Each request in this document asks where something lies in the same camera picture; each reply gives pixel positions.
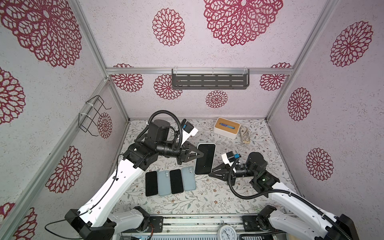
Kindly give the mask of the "purple bare phone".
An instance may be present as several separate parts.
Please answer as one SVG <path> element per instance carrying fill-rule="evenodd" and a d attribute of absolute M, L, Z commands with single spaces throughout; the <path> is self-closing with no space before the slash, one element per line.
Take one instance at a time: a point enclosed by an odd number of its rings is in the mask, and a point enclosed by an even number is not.
<path fill-rule="evenodd" d="M 180 169 L 170 171 L 171 193 L 173 195 L 184 191 L 182 171 Z"/>

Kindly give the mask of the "light blue phone case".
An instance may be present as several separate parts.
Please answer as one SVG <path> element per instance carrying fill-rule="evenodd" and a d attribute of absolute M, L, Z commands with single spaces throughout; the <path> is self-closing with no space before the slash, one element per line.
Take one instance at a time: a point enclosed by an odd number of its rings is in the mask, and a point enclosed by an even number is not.
<path fill-rule="evenodd" d="M 170 171 L 158 172 L 158 194 L 167 196 L 172 193 Z"/>

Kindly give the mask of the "black bare phone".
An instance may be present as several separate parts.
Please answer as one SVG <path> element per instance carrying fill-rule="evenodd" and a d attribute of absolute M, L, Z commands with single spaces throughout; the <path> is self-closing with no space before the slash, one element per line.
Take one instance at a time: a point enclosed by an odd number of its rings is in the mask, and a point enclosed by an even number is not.
<path fill-rule="evenodd" d="M 145 175 L 146 197 L 158 194 L 158 172 L 152 171 Z"/>

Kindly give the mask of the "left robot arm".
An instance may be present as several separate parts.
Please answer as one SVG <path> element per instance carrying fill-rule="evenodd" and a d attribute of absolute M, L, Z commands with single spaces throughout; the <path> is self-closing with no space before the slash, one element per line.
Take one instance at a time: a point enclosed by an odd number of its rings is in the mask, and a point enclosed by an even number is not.
<path fill-rule="evenodd" d="M 146 127 L 117 160 L 115 172 L 97 193 L 83 206 L 70 209 L 64 221 L 78 233 L 80 240 L 110 240 L 128 229 L 144 230 L 149 215 L 135 207 L 121 217 L 111 216 L 111 211 L 130 185 L 140 177 L 160 156 L 175 158 L 178 165 L 203 156 L 189 137 L 198 129 L 186 119 L 167 110 L 153 113 Z"/>

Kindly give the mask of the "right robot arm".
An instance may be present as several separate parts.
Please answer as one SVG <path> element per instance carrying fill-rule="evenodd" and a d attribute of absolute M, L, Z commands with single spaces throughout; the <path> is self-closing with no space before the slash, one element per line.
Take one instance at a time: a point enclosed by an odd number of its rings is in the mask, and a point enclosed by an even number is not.
<path fill-rule="evenodd" d="M 357 240 L 357 229 L 352 219 L 342 214 L 336 216 L 315 206 L 290 190 L 266 169 L 268 163 L 258 152 L 249 154 L 241 164 L 239 154 L 222 155 L 223 163 L 212 169 L 210 177 L 227 182 L 230 191 L 238 198 L 251 200 L 267 197 L 285 207 L 294 217 L 273 206 L 264 207 L 251 223 L 256 225 L 256 236 L 286 233 L 299 240 Z M 250 177 L 256 194 L 243 196 L 234 189 L 237 178 Z"/>

